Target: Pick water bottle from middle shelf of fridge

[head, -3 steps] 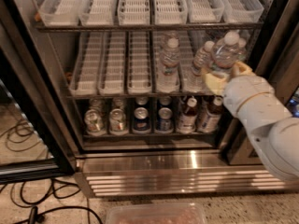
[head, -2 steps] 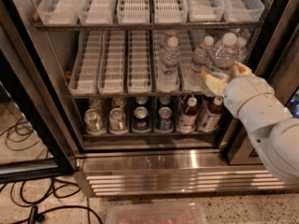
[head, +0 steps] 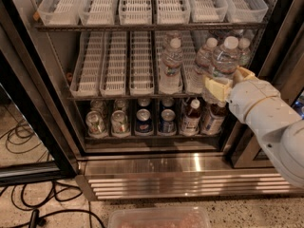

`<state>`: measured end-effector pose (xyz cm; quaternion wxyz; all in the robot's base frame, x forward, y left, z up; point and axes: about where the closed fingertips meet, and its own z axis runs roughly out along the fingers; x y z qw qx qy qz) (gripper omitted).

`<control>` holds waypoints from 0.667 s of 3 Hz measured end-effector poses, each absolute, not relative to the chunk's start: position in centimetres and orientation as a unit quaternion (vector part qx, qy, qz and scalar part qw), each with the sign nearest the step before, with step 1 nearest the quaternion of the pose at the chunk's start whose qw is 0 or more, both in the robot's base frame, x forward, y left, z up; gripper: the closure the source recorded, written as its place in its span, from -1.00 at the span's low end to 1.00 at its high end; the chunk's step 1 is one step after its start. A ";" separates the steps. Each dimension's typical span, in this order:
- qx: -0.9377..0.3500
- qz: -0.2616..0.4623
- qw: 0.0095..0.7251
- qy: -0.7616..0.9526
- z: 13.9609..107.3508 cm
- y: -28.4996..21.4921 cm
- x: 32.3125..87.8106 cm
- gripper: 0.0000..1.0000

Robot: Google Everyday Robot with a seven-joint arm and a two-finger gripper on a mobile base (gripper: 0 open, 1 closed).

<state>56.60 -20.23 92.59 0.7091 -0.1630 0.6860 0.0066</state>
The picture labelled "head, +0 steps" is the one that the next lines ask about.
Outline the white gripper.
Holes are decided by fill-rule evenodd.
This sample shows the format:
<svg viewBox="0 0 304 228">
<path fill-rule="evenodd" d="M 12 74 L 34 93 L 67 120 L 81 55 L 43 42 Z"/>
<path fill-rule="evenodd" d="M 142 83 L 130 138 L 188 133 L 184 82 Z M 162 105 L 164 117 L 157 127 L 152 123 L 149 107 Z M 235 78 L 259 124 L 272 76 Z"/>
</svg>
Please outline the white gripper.
<svg viewBox="0 0 304 228">
<path fill-rule="evenodd" d="M 233 81 L 230 79 L 208 76 L 204 77 L 204 85 L 213 99 L 220 102 L 225 102 L 227 99 L 230 111 L 244 124 L 248 113 L 259 102 L 280 96 L 279 91 L 269 82 L 254 79 L 255 77 L 254 72 L 239 66 L 234 74 L 236 84 L 234 87 Z"/>
</svg>

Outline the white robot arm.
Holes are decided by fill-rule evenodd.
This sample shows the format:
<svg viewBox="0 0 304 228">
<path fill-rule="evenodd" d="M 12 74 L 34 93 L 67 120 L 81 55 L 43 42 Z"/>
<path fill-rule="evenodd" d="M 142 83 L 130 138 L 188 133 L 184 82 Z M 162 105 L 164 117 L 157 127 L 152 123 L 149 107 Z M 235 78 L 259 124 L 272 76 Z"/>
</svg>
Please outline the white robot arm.
<svg viewBox="0 0 304 228">
<path fill-rule="evenodd" d="M 304 187 L 304 120 L 269 82 L 240 66 L 231 79 L 205 74 L 210 102 L 227 103 L 230 112 L 254 132 L 276 171 L 291 185 Z"/>
</svg>

